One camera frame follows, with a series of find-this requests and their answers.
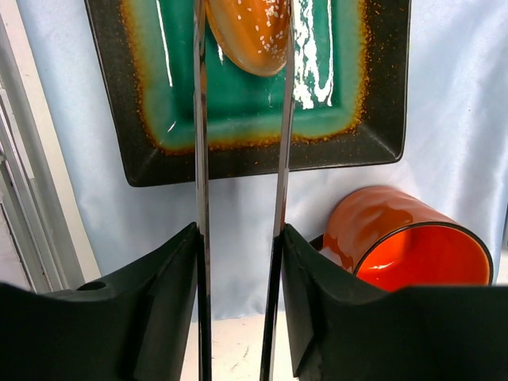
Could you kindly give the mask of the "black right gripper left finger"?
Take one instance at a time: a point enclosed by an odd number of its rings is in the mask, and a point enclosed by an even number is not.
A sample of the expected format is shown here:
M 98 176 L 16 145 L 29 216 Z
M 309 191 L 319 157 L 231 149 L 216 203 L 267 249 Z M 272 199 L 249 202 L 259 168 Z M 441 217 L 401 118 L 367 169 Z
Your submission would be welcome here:
M 4 380 L 177 380 L 196 276 L 195 224 L 74 290 L 1 286 Z

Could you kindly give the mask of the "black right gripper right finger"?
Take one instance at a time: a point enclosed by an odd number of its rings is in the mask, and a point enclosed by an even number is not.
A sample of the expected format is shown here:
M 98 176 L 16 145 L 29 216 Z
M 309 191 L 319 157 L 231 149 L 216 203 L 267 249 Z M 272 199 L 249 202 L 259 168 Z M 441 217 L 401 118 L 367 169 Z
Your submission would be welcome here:
M 382 291 L 283 233 L 283 293 L 300 380 L 504 380 L 505 287 Z

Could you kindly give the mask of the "metal serving tongs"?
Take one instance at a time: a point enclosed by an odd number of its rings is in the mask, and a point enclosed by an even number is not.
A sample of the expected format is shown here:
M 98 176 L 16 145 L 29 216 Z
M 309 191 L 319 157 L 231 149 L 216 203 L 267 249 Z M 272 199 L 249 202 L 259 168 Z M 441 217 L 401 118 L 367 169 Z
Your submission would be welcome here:
M 283 259 L 282 233 L 285 227 L 287 188 L 294 120 L 294 3 L 287 3 L 289 36 L 284 87 L 283 118 L 279 145 L 279 168 L 275 200 L 275 222 L 271 246 L 271 263 L 264 314 L 264 335 L 260 361 L 260 379 L 272 380 L 275 360 L 275 336 L 278 316 L 279 282 Z M 212 379 L 211 287 L 210 287 L 210 214 L 209 165 L 206 106 L 206 10 L 204 1 L 194 2 L 193 77 L 195 129 L 195 184 L 198 209 L 198 345 L 199 378 Z

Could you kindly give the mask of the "sesame round bun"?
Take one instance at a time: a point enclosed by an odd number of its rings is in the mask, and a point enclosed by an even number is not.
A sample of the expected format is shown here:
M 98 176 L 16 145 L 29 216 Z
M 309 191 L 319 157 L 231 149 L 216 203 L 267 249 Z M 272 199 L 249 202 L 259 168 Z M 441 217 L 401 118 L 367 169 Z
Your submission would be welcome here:
M 260 77 L 278 74 L 287 62 L 291 3 L 280 0 L 209 0 L 210 30 L 223 53 Z

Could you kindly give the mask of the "orange mug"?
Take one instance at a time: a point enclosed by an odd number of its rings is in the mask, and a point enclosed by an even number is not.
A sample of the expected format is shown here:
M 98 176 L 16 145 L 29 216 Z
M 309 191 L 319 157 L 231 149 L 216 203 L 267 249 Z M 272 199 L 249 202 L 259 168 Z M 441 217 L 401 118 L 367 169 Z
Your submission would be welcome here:
M 470 229 L 390 186 L 370 186 L 340 200 L 317 250 L 385 291 L 409 286 L 487 286 L 491 254 Z

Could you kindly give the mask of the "light blue cloth placemat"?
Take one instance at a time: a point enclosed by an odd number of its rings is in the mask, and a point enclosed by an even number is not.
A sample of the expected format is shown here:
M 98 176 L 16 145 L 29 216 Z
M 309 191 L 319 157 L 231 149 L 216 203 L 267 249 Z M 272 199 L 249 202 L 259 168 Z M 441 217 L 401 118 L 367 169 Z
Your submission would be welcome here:
M 125 178 L 84 3 L 18 4 L 84 228 L 102 274 L 196 218 L 191 183 Z M 350 192 L 390 184 L 466 226 L 498 259 L 507 209 L 507 4 L 415 1 L 406 146 L 392 165 L 290 175 L 286 219 L 312 239 Z M 215 319 L 264 311 L 276 177 L 210 183 Z

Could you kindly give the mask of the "square black teal plate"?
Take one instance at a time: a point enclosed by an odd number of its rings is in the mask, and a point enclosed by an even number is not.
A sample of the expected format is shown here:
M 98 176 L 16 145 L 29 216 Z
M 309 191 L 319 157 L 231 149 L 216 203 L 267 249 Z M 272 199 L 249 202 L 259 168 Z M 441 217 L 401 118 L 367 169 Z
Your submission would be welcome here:
M 194 180 L 194 4 L 85 4 L 121 161 L 134 187 Z M 408 1 L 297 1 L 290 167 L 390 164 L 403 153 Z M 285 75 L 252 75 L 206 33 L 209 176 L 274 173 Z

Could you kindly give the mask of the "aluminium table frame rail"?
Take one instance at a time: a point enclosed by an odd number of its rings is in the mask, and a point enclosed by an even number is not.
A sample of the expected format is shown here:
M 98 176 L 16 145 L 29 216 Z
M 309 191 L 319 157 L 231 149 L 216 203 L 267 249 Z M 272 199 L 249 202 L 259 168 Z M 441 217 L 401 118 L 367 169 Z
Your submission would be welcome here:
M 15 242 L 34 291 L 61 291 L 85 279 L 37 131 L 15 40 L 1 23 L 1 153 L 14 194 Z

